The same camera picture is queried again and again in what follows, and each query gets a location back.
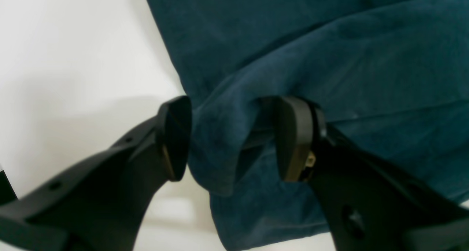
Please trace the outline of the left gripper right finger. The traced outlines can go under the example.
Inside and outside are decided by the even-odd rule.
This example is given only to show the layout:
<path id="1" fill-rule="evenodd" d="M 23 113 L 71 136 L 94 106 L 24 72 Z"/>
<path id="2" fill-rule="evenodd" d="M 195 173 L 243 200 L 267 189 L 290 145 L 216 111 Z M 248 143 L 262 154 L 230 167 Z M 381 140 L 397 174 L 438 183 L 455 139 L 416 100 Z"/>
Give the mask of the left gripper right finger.
<path id="1" fill-rule="evenodd" d="M 467 251 L 468 210 L 355 146 L 315 103 L 275 98 L 280 178 L 314 192 L 337 251 Z"/>

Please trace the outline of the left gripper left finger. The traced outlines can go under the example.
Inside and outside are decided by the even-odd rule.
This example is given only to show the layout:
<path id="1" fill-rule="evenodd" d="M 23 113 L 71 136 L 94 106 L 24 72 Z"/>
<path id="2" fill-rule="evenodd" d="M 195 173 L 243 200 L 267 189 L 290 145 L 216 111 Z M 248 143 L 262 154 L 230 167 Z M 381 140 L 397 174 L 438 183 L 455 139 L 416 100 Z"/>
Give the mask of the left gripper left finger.
<path id="1" fill-rule="evenodd" d="M 29 251 L 132 251 L 149 203 L 181 181 L 192 105 L 180 96 L 110 148 L 1 207 L 1 241 Z"/>

